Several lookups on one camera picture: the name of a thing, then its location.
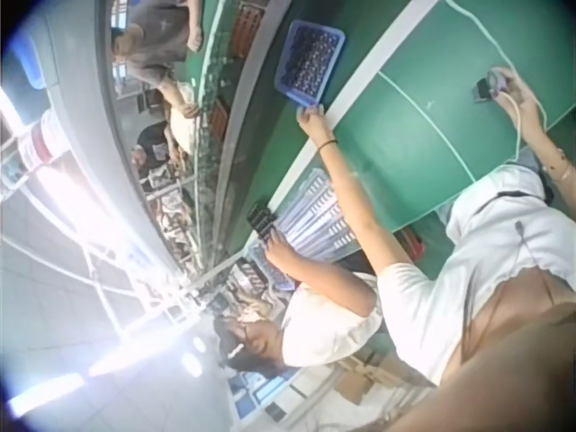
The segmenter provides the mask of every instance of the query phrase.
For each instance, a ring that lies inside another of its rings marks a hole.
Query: gray shirt
[[[144,36],[128,57],[128,73],[156,87],[171,63],[186,59],[188,7],[182,0],[143,0],[132,10],[130,24],[138,25]]]

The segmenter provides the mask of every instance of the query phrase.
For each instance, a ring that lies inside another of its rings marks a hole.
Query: fluorescent light
[[[4,93],[4,89],[0,87],[0,111],[8,124],[8,127],[11,129],[13,135],[20,135],[26,126],[22,119],[20,118],[20,114],[14,108],[14,105],[8,99],[6,93]]]
[[[201,352],[201,353],[206,352],[206,344],[204,344],[204,342],[199,337],[195,337],[193,339],[193,343],[199,352]]]
[[[184,365],[186,371],[188,371],[194,378],[198,378],[202,375],[202,365],[195,355],[190,353],[182,355],[182,365]]]
[[[28,411],[61,398],[83,385],[84,380],[78,373],[69,373],[35,385],[10,399],[8,405],[13,415],[18,419]]]
[[[68,175],[54,168],[42,166],[36,175],[58,207],[75,225],[78,234],[92,243],[117,250],[123,235],[88,193],[76,186]]]
[[[168,331],[158,331],[145,337],[129,340],[92,365],[88,374],[90,376],[104,375],[135,365],[168,349],[179,335],[176,328],[169,328]]]

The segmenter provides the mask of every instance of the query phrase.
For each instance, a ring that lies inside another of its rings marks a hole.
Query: man in gray shirt
[[[142,0],[130,9],[125,30],[112,27],[112,58],[126,62],[128,73],[157,88],[186,118],[199,113],[186,103],[168,71],[184,61],[188,49],[202,45],[201,0]]]

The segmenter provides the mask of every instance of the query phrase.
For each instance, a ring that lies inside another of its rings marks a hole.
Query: worker in white shirt
[[[278,324],[214,322],[227,366],[273,377],[290,366],[326,365],[352,355],[381,328],[373,276],[305,258],[277,230],[266,244],[266,257],[301,284]]]
[[[522,102],[496,102],[514,125],[519,109],[524,141],[576,213],[574,165],[546,136],[530,89],[500,71]],[[454,253],[432,281],[376,219],[321,111],[298,122],[378,275],[399,357],[440,386],[387,430],[564,430],[576,416],[576,223],[545,204],[538,174],[506,164],[455,200],[446,221]]]

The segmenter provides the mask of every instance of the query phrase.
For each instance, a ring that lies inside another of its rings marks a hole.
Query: black wristband
[[[330,141],[326,141],[324,144],[322,144],[321,146],[318,146],[318,152],[320,153],[320,151],[322,149],[324,149],[328,144],[337,144],[338,142],[335,139],[331,139]]]

